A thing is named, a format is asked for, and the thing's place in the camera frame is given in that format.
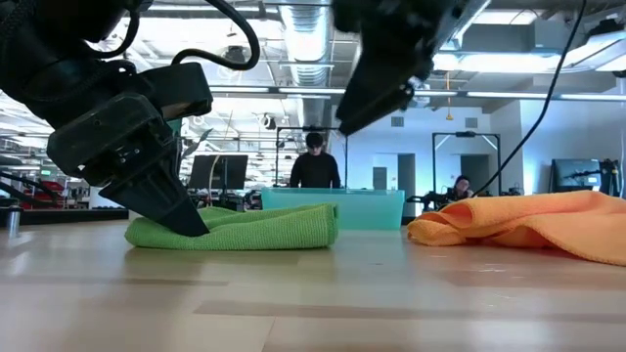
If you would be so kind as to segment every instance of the table surface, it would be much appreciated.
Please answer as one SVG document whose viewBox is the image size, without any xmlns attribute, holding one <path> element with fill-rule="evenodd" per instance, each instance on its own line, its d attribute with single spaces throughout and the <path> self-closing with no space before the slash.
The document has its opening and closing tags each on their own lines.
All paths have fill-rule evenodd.
<svg viewBox="0 0 626 352">
<path fill-rule="evenodd" d="M 626 268 L 549 251 L 133 248 L 127 222 L 0 234 L 2 352 L 623 352 Z"/>
</svg>

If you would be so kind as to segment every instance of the small cylinder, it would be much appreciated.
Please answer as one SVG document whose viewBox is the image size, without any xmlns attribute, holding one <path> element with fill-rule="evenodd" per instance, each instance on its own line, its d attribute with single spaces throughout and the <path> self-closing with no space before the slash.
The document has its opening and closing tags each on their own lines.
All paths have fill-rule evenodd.
<svg viewBox="0 0 626 352">
<path fill-rule="evenodd" d="M 7 230 L 9 231 L 9 239 L 15 239 L 20 235 L 20 218 L 22 209 L 12 205 L 8 209 Z"/>
</svg>

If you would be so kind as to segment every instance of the seated person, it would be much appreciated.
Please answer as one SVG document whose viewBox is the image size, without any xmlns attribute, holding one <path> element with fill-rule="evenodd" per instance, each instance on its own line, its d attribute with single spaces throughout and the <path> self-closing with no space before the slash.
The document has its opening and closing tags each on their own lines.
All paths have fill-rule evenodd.
<svg viewBox="0 0 626 352">
<path fill-rule="evenodd" d="M 473 191 L 470 190 L 470 179 L 468 176 L 461 175 L 457 177 L 454 188 L 448 189 L 446 197 L 451 201 L 457 201 L 465 198 L 471 198 Z"/>
<path fill-rule="evenodd" d="M 308 153 L 295 160 L 291 169 L 291 188 L 330 188 L 341 187 L 339 170 L 335 158 L 322 151 L 324 137 L 317 132 L 306 136 Z"/>
</svg>

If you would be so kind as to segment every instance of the ceiling duct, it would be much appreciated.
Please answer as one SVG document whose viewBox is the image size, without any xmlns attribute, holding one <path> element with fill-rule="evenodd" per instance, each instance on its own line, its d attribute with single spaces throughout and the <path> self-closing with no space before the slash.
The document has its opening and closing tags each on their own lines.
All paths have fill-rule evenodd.
<svg viewBox="0 0 626 352">
<path fill-rule="evenodd" d="M 326 6 L 282 6 L 280 14 L 285 24 L 285 44 L 291 61 L 302 65 L 291 66 L 293 82 L 303 87 L 326 87 L 329 68 L 307 65 L 323 62 L 328 56 L 331 16 Z M 303 125 L 325 126 L 325 101 L 303 99 Z"/>
</svg>

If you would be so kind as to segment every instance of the plastic container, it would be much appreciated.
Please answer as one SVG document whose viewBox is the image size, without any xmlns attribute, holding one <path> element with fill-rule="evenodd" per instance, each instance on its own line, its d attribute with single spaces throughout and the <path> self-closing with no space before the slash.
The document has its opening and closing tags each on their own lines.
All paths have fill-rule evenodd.
<svg viewBox="0 0 626 352">
<path fill-rule="evenodd" d="M 343 230 L 399 230 L 404 191 L 289 189 L 262 190 L 263 209 L 308 204 L 338 204 L 339 227 Z"/>
</svg>

